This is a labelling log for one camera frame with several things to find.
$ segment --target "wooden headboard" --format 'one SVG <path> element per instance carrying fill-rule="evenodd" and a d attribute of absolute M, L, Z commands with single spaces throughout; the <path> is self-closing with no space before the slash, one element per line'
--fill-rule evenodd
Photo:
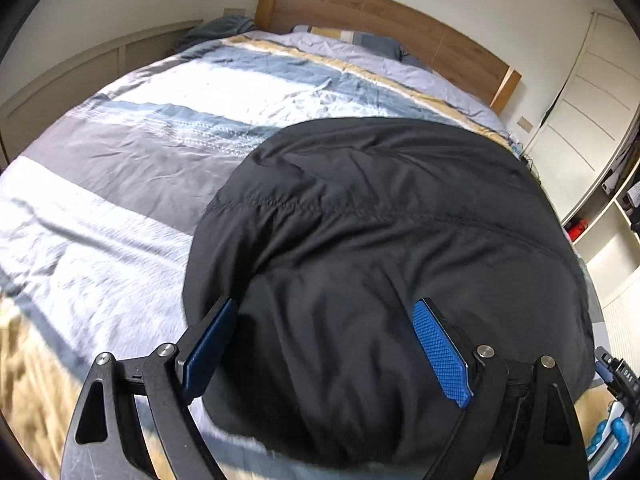
<path fill-rule="evenodd" d="M 517 71 L 485 47 L 393 0 L 259 0 L 255 23 L 277 34 L 304 24 L 389 36 L 497 114 L 520 81 Z"/>

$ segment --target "wall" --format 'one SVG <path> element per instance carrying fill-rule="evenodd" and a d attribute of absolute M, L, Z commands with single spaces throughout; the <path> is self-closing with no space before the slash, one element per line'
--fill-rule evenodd
<path fill-rule="evenodd" d="M 397 0 L 448 23 L 522 74 L 502 118 L 538 124 L 568 76 L 595 8 L 611 0 Z M 0 65 L 0 103 L 35 77 L 96 44 L 144 28 L 214 18 L 223 7 L 255 10 L 257 0 L 42 0 Z"/>

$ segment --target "wall outlet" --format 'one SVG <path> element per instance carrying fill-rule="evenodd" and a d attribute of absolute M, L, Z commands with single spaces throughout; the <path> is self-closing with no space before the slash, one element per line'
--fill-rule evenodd
<path fill-rule="evenodd" d="M 225 10 L 222 12 L 223 16 L 245 16 L 246 9 L 241 9 L 239 7 L 225 7 Z"/>
<path fill-rule="evenodd" d="M 533 124 L 531 124 L 529 121 L 527 121 L 524 117 L 521 117 L 518 120 L 518 126 L 521 127 L 528 134 L 530 134 L 532 129 L 533 129 Z"/>

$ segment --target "black jacket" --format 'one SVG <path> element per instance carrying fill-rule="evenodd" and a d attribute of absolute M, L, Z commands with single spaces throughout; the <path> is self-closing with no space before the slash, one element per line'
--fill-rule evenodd
<path fill-rule="evenodd" d="M 433 299 L 473 345 L 593 377 L 584 279 L 539 184 L 460 128 L 331 119 L 253 151 L 198 225 L 190 323 L 218 296 L 239 325 L 204 395 L 213 422 L 305 462 L 429 465 L 460 414 L 415 336 Z"/>

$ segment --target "silver screw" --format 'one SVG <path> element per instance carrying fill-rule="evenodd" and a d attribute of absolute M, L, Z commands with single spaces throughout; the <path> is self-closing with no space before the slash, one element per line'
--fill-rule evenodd
<path fill-rule="evenodd" d="M 480 357 L 484 357 L 485 359 L 488 359 L 489 357 L 493 357 L 495 355 L 494 349 L 491 348 L 489 345 L 480 345 L 478 347 L 478 355 Z"/>
<path fill-rule="evenodd" d="M 545 368 L 553 368 L 554 366 L 556 366 L 556 360 L 549 355 L 543 355 L 540 358 L 540 362 Z"/>
<path fill-rule="evenodd" d="M 175 346 L 172 345 L 171 343 L 162 343 L 158 347 L 158 355 L 160 357 L 167 357 L 168 355 L 171 355 L 172 353 L 174 353 L 174 350 L 175 350 Z"/>
<path fill-rule="evenodd" d="M 97 358 L 95 358 L 95 362 L 96 364 L 103 365 L 108 363 L 109 359 L 111 359 L 111 354 L 109 354 L 109 352 L 102 352 Z"/>

